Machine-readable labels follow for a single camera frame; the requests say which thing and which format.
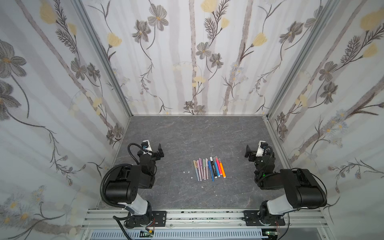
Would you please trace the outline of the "pink highlighter pen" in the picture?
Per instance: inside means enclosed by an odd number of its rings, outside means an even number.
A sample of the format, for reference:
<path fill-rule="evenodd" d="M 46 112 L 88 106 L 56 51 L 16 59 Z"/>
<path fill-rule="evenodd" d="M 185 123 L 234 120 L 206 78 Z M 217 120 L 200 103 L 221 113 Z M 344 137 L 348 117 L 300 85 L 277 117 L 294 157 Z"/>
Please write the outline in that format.
<path fill-rule="evenodd" d="M 216 160 L 216 162 L 217 162 L 217 165 L 218 165 L 218 168 L 219 168 L 219 171 L 220 171 L 219 162 L 218 162 L 218 157 L 215 157 L 215 160 Z"/>

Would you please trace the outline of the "orange highlighter pen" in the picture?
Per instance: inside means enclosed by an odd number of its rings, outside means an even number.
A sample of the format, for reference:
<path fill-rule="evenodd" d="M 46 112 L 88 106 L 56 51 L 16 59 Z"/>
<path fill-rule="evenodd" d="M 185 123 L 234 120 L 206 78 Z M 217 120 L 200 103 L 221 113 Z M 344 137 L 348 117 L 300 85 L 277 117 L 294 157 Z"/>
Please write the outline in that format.
<path fill-rule="evenodd" d="M 221 176 L 223 176 L 223 178 L 226 178 L 227 176 L 226 176 L 226 173 L 224 170 L 224 166 L 223 166 L 220 158 L 218 158 L 218 162 L 219 162 L 219 167 L 220 167 L 220 174 L 221 174 Z"/>

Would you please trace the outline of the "light blue highlighter pen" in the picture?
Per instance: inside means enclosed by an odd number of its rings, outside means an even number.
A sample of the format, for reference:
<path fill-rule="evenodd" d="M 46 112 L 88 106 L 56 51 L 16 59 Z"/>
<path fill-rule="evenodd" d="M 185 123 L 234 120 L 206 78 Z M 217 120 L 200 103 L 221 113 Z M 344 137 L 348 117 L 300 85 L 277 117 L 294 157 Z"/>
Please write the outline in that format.
<path fill-rule="evenodd" d="M 216 177 L 218 178 L 218 177 L 220 177 L 219 168 L 218 168 L 216 160 L 213 160 L 213 162 L 214 162 L 214 168 L 215 168 Z"/>

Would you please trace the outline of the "black marker white cap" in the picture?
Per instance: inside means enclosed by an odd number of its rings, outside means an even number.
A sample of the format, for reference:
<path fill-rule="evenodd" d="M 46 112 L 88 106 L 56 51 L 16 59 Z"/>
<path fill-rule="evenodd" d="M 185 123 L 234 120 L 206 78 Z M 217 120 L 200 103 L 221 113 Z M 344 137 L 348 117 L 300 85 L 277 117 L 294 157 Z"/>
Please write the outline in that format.
<path fill-rule="evenodd" d="M 212 175 L 216 179 L 218 176 L 217 176 L 217 173 L 216 173 L 216 168 L 215 168 L 215 164 L 214 164 L 214 161 L 213 161 L 212 157 L 210 157 L 210 164 L 211 164 Z"/>

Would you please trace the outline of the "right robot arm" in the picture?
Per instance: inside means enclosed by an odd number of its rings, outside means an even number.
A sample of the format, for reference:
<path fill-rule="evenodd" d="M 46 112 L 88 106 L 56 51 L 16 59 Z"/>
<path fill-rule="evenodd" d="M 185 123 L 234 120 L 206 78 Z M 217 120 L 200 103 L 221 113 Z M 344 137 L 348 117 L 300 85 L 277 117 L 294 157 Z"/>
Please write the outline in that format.
<path fill-rule="evenodd" d="M 263 201 L 255 213 L 244 211 L 248 226 L 284 226 L 284 215 L 301 209 L 314 210 L 327 204 L 326 187 L 321 187 L 307 169 L 281 169 L 275 171 L 275 153 L 265 141 L 256 151 L 246 147 L 245 158 L 255 164 L 254 182 L 261 190 L 280 190 L 285 194 Z"/>

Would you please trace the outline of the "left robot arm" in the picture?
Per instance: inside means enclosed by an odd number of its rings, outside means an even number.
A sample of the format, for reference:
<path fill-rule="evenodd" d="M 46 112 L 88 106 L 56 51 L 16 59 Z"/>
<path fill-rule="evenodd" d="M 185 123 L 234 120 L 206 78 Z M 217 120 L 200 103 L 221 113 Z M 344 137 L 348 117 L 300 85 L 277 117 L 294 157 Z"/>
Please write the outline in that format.
<path fill-rule="evenodd" d="M 139 195 L 138 189 L 151 189 L 154 186 L 156 161 L 165 156 L 164 151 L 161 145 L 158 145 L 156 152 L 152 151 L 148 140 L 141 144 L 130 143 L 127 150 L 135 164 L 119 164 L 108 170 L 101 181 L 100 196 L 108 206 L 128 212 L 125 217 L 113 216 L 121 227 L 132 229 L 152 226 L 155 224 L 152 206 Z"/>

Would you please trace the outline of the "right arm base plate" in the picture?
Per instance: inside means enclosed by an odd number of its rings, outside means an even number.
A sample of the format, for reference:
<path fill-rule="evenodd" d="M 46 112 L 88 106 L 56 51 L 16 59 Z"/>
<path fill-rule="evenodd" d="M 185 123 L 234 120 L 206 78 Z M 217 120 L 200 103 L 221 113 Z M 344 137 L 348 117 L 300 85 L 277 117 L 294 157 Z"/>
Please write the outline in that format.
<path fill-rule="evenodd" d="M 268 212 L 261 213 L 256 210 L 247 210 L 243 211 L 243 214 L 244 217 L 242 220 L 245 221 L 246 226 L 248 227 L 277 227 L 286 225 L 283 216 L 270 215 Z"/>

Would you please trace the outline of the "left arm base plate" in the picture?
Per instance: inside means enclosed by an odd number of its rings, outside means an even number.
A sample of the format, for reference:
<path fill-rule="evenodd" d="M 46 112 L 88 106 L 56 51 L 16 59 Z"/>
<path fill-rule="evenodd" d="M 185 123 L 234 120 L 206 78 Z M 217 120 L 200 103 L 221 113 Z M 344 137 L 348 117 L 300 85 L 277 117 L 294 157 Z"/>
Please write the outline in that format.
<path fill-rule="evenodd" d="M 152 211 L 149 214 L 141 216 L 131 216 L 125 220 L 124 226 L 127 229 L 133 229 L 135 227 L 165 227 L 167 220 L 166 211 Z"/>

